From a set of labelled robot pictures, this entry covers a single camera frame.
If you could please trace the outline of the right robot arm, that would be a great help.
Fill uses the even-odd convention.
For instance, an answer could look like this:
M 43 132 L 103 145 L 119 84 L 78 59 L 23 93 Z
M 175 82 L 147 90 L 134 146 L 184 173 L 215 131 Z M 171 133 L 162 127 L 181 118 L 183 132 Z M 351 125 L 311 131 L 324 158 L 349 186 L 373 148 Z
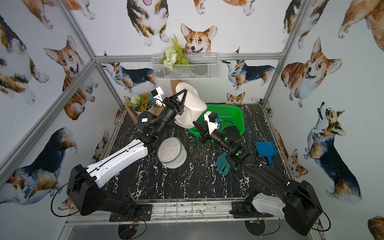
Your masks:
M 224 132 L 209 131 L 209 124 L 194 121 L 202 142 L 212 140 L 227 152 L 226 159 L 233 168 L 250 175 L 270 189 L 284 204 L 283 218 L 302 236 L 308 235 L 315 222 L 323 213 L 313 186 L 306 182 L 292 180 L 262 161 L 243 146 L 243 136 L 235 126 Z

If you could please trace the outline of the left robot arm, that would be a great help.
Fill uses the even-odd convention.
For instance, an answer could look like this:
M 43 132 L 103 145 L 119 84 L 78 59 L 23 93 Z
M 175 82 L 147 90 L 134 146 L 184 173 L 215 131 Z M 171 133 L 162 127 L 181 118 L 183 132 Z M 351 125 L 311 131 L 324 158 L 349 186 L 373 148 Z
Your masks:
M 154 98 L 153 103 L 163 107 L 161 113 L 145 111 L 139 115 L 137 128 L 141 134 L 127 146 L 107 158 L 87 167 L 78 165 L 71 171 L 67 194 L 82 216 L 96 211 L 120 215 L 134 213 L 136 203 L 129 196 L 102 192 L 101 188 L 117 173 L 148 155 L 165 129 L 184 112 L 188 90 L 183 89 L 164 100 Z

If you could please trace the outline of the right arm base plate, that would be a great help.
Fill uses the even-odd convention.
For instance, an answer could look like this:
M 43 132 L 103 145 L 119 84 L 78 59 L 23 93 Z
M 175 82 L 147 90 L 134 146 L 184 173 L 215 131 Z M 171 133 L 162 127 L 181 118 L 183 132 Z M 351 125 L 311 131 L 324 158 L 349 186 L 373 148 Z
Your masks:
M 272 218 L 273 215 L 266 213 L 259 213 L 250 203 L 247 202 L 232 202 L 232 209 L 230 210 L 230 214 L 233 215 L 235 219 L 240 218 Z

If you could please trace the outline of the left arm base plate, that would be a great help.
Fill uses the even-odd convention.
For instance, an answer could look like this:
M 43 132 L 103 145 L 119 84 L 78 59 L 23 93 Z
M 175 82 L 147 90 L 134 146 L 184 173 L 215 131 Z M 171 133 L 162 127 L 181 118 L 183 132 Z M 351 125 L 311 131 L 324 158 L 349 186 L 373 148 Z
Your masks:
M 109 222 L 133 222 L 137 220 L 150 221 L 152 216 L 153 205 L 140 204 L 131 207 L 127 214 L 111 213 Z

